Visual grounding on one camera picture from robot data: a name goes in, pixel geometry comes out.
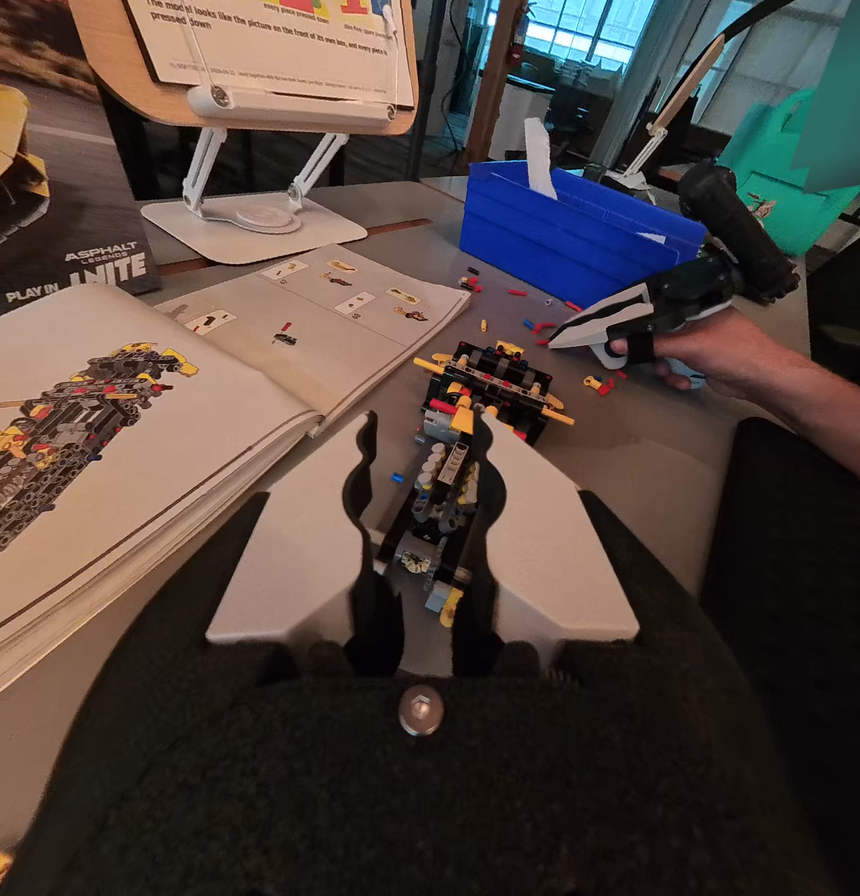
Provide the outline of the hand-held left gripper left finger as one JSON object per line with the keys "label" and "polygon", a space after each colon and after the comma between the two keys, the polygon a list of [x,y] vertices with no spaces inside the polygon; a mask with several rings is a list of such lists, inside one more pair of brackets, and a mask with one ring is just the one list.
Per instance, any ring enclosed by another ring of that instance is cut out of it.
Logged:
{"label": "hand-held left gripper left finger", "polygon": [[402,601],[374,565],[378,417],[367,411],[279,479],[207,629],[214,645],[280,644],[295,658],[342,647],[355,673],[391,677],[404,651]]}

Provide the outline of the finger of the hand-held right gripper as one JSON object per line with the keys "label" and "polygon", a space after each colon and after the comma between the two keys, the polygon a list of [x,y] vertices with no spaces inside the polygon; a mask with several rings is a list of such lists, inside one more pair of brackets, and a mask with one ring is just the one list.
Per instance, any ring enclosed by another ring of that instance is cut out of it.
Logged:
{"label": "finger of the hand-held right gripper", "polygon": [[567,350],[603,345],[611,339],[610,328],[646,318],[654,311],[645,283],[627,287],[571,316],[548,337],[547,347]]}

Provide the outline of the lego car chassis model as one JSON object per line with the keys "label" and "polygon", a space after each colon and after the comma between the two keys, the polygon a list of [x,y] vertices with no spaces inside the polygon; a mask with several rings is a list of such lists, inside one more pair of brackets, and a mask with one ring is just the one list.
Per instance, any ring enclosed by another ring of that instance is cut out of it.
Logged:
{"label": "lego car chassis model", "polygon": [[520,346],[497,342],[481,348],[459,342],[449,354],[413,364],[431,379],[415,436],[420,452],[414,472],[379,544],[385,571],[407,573],[424,592],[424,607],[449,628],[471,571],[468,542],[479,507],[479,461],[474,442],[475,407],[534,445],[548,423],[575,420],[551,392],[552,376],[528,364]]}

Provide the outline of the lego instruction booklet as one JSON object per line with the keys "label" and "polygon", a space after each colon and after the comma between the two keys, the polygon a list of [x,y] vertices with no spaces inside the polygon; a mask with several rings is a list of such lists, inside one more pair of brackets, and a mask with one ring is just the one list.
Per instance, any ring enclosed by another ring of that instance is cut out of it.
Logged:
{"label": "lego instruction booklet", "polygon": [[0,318],[0,693],[469,305],[341,245]]}

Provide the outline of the person's right forearm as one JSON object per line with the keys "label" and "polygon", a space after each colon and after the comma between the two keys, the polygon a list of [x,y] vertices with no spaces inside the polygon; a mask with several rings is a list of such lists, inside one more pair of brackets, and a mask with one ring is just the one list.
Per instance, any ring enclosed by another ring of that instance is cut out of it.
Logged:
{"label": "person's right forearm", "polygon": [[860,482],[860,387],[790,350],[755,370],[749,397]]}

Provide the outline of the scattered small lego pieces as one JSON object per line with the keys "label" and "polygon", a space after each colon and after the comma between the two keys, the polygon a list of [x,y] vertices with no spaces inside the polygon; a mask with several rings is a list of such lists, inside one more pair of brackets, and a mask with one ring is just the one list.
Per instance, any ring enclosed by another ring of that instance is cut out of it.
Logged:
{"label": "scattered small lego pieces", "polygon": [[481,348],[497,342],[520,346],[528,364],[553,374],[555,382],[575,382],[601,394],[624,386],[626,372],[610,372],[590,349],[552,350],[556,328],[580,306],[549,296],[536,287],[494,272],[476,261],[462,265],[457,285],[468,294],[469,308],[456,326],[456,336]]}

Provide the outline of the lego set box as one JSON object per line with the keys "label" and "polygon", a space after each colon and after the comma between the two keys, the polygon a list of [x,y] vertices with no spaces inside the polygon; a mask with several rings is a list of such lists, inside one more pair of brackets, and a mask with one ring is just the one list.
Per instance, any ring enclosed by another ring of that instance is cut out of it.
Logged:
{"label": "lego set box", "polygon": [[160,278],[68,2],[0,1],[0,316]]}

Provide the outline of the person's right hand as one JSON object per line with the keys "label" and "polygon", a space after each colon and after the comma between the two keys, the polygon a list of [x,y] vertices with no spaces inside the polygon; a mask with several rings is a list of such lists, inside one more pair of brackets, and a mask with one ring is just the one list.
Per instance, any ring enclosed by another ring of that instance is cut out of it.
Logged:
{"label": "person's right hand", "polygon": [[657,373],[676,389],[689,389],[692,378],[677,373],[671,360],[702,375],[713,391],[754,403],[779,394],[788,375],[813,367],[733,307],[656,336],[653,353]]}

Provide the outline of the teal tote bag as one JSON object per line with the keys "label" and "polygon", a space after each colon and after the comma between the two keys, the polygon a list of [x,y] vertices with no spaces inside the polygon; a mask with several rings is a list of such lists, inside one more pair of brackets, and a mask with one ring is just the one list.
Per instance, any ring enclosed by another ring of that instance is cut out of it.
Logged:
{"label": "teal tote bag", "polygon": [[745,205],[749,192],[777,200],[765,231],[792,257],[808,252],[860,194],[860,185],[806,194],[808,171],[791,168],[815,93],[809,88],[776,106],[751,106],[717,159],[734,173]]}

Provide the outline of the blue plastic bin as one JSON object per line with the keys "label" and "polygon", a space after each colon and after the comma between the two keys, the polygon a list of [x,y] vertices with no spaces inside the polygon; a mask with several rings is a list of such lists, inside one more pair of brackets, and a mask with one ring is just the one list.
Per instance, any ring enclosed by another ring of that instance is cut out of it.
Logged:
{"label": "blue plastic bin", "polygon": [[694,260],[696,220],[556,169],[553,199],[528,183],[525,161],[470,166],[459,247],[563,301],[593,303]]}

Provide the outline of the white paper slip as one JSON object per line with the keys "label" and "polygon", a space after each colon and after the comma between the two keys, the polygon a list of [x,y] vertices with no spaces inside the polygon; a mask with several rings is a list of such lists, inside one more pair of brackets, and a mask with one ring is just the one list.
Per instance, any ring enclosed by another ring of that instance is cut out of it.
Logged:
{"label": "white paper slip", "polygon": [[558,195],[551,175],[551,146],[548,130],[539,118],[525,118],[525,161],[528,187],[554,201]]}

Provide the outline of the white cabinet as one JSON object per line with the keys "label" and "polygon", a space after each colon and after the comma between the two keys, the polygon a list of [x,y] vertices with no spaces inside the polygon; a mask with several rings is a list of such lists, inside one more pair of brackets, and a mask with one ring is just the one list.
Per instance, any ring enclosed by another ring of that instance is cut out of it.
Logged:
{"label": "white cabinet", "polygon": [[537,118],[543,122],[554,93],[554,87],[549,85],[517,75],[507,77],[488,160],[508,161],[525,154],[525,119]]}

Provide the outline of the red fire extinguisher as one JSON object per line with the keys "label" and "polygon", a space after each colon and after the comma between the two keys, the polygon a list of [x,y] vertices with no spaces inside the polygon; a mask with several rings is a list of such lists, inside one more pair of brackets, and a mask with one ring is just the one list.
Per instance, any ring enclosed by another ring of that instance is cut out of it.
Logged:
{"label": "red fire extinguisher", "polygon": [[514,66],[521,62],[525,49],[526,34],[533,18],[533,2],[521,2],[520,15],[515,18],[512,39],[508,51],[508,65]]}

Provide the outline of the white board stand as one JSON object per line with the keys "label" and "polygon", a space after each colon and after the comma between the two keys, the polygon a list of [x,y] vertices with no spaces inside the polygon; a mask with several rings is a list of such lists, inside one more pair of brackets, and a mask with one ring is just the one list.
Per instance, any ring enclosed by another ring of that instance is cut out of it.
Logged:
{"label": "white board stand", "polygon": [[366,228],[307,197],[346,146],[348,134],[325,134],[285,192],[206,197],[205,187],[226,138],[226,129],[203,128],[182,181],[182,198],[146,204],[142,217],[203,258],[223,265],[270,261],[367,237]]}

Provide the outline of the wooden post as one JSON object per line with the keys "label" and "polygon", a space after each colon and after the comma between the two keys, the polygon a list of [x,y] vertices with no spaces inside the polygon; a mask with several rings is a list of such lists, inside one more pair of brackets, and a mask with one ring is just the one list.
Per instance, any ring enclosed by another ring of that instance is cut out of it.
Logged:
{"label": "wooden post", "polygon": [[462,174],[468,173],[470,164],[488,159],[511,64],[511,47],[524,14],[524,1],[500,2],[467,145],[459,164]]}

